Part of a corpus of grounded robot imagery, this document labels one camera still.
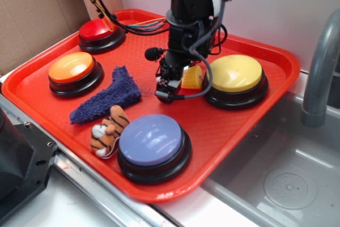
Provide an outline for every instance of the blue button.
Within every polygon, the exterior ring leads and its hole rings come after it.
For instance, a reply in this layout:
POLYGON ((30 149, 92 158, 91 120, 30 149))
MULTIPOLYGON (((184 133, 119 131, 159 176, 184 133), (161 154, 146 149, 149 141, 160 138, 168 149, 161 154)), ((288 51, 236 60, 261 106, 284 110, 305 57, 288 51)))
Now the blue button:
POLYGON ((179 124, 166 115, 153 114, 131 122, 122 132, 119 148, 130 163, 155 166, 171 159, 181 144, 179 124))

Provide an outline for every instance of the gray faucet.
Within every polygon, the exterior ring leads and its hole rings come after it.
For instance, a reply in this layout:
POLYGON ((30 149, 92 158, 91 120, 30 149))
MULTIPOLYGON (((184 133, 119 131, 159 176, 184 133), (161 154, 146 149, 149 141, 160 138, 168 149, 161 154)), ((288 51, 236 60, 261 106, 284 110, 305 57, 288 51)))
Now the gray faucet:
POLYGON ((320 36, 304 93, 301 122, 318 128, 327 105, 340 108, 340 9, 328 19, 320 36))

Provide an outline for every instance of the tiger plush toy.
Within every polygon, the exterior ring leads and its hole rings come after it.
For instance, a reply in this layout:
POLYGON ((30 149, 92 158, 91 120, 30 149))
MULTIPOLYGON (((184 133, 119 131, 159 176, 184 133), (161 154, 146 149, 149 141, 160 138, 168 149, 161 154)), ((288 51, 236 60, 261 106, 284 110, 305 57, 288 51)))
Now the tiger plush toy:
POLYGON ((91 148, 98 158, 108 159, 117 152, 116 142, 129 123, 124 110, 114 105, 110 108, 110 116, 92 127, 91 148))

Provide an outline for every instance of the cardboard box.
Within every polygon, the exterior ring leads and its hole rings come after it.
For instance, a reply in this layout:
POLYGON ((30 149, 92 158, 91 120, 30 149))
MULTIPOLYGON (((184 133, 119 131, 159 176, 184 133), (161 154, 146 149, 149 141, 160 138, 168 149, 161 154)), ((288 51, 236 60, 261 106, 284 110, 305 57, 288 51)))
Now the cardboard box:
MULTIPOLYGON (((110 2, 109 10, 121 9, 120 0, 110 2)), ((78 31, 88 9, 84 0, 0 0, 0 75, 78 31)))

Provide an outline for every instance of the red tray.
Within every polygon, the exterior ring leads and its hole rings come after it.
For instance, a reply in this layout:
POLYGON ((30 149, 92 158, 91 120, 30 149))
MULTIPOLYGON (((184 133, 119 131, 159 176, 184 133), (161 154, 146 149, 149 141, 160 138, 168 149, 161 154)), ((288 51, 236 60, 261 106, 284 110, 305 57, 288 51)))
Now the red tray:
MULTIPOLYGON (((125 23, 136 23, 158 18, 141 10, 124 10, 118 17, 125 23)), ((48 69, 53 61, 70 52, 80 51, 78 33, 64 39, 16 69, 6 80, 2 92, 10 101, 31 116, 93 169, 127 195, 145 203, 159 203, 184 196, 202 184, 204 179, 240 142, 249 130, 285 94, 300 73, 300 65, 289 52, 240 37, 228 36, 219 56, 245 54, 256 58, 269 80, 268 94, 257 106, 241 111, 225 111, 209 105, 202 97, 161 103, 154 91, 158 63, 147 61, 144 52, 150 47, 167 48, 167 33, 156 36, 127 34, 119 48, 94 55, 103 66, 105 77, 91 93, 73 99, 55 97, 49 89, 48 69), (164 184, 143 186, 126 179, 117 163, 97 158, 90 149, 91 127, 101 122, 71 125, 69 115, 81 103, 107 88, 116 66, 125 65, 142 91, 141 102, 128 107, 130 121, 147 114, 165 114, 174 118, 189 134, 193 154, 189 166, 177 178, 164 184)), ((208 57, 212 62, 218 56, 208 57)))

